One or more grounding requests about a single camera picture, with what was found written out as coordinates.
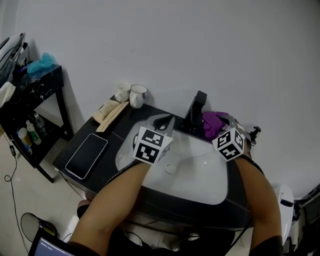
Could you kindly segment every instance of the black screen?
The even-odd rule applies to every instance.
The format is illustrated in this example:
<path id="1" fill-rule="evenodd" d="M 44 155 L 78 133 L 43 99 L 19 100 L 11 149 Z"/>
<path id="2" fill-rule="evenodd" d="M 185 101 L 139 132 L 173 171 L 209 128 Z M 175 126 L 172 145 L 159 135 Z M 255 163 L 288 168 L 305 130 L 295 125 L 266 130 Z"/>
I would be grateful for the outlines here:
<path id="1" fill-rule="evenodd" d="M 107 143 L 105 139 L 90 134 L 66 164 L 65 168 L 79 178 L 85 178 Z"/>
<path id="2" fill-rule="evenodd" d="M 58 248 L 57 246 L 53 245 L 52 243 L 48 242 L 47 240 L 40 238 L 38 245 L 35 249 L 34 256 L 74 256 Z"/>

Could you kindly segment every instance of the clear plastic bottle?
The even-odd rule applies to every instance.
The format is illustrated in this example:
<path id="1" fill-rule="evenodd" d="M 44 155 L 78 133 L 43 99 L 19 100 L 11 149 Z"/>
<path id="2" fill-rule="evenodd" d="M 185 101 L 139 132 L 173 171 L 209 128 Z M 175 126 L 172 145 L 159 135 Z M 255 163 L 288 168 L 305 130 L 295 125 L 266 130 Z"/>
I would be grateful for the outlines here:
<path id="1" fill-rule="evenodd" d="M 44 138 L 47 137 L 48 133 L 45 128 L 44 120 L 41 118 L 41 116 L 39 116 L 37 112 L 34 114 L 34 117 L 35 117 L 35 125 L 38 128 L 38 131 Z"/>
<path id="2" fill-rule="evenodd" d="M 29 120 L 27 120 L 25 123 L 26 123 L 26 129 L 29 132 L 29 134 L 31 135 L 31 138 L 34 141 L 34 143 L 36 145 L 40 145 L 41 138 L 39 137 L 38 133 L 36 132 L 34 125 L 32 123 L 30 123 Z"/>

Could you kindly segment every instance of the person's right arm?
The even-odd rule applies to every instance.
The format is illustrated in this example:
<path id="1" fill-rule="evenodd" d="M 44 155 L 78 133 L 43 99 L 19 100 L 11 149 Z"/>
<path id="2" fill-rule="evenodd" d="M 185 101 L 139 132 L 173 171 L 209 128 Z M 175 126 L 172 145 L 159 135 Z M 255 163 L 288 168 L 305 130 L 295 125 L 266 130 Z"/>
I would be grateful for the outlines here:
<path id="1" fill-rule="evenodd" d="M 252 251 L 263 241 L 282 235 L 281 215 L 276 194 L 265 176 L 243 158 L 235 162 L 241 173 L 249 209 L 253 218 Z"/>

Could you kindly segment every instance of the black knob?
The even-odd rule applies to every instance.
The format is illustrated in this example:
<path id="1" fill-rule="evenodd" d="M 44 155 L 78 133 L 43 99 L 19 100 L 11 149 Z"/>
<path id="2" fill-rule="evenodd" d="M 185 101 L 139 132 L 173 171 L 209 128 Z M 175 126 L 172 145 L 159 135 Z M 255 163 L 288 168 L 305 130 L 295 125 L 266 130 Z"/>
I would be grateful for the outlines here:
<path id="1" fill-rule="evenodd" d="M 257 134 L 261 132 L 261 128 L 259 126 L 254 126 L 254 131 L 250 132 L 250 136 L 252 139 L 256 139 Z"/>

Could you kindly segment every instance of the white sink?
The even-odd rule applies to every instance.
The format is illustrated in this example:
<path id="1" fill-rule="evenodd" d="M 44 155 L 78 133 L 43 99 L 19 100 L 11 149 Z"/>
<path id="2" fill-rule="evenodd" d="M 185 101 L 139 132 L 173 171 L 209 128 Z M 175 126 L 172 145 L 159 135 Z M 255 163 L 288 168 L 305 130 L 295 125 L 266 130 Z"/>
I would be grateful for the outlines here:
<path id="1" fill-rule="evenodd" d="M 144 121 L 137 122 L 119 149 L 115 165 L 119 170 L 130 164 L 134 136 Z M 226 162 L 210 143 L 173 130 L 170 150 L 147 173 L 143 186 L 199 203 L 218 205 L 228 193 Z"/>

